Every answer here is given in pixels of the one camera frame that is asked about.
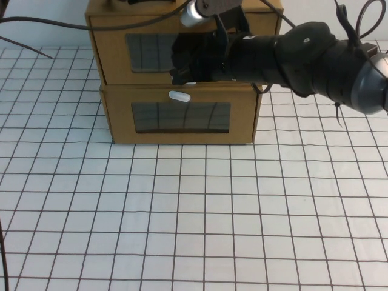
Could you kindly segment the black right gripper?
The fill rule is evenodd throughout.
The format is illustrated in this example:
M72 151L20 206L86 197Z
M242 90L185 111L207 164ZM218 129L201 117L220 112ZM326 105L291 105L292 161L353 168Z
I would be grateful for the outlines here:
M232 81L227 60L230 46L230 36L224 29L179 33L172 45L172 64L174 67L184 67L192 59L192 69L171 69L169 75L172 84Z

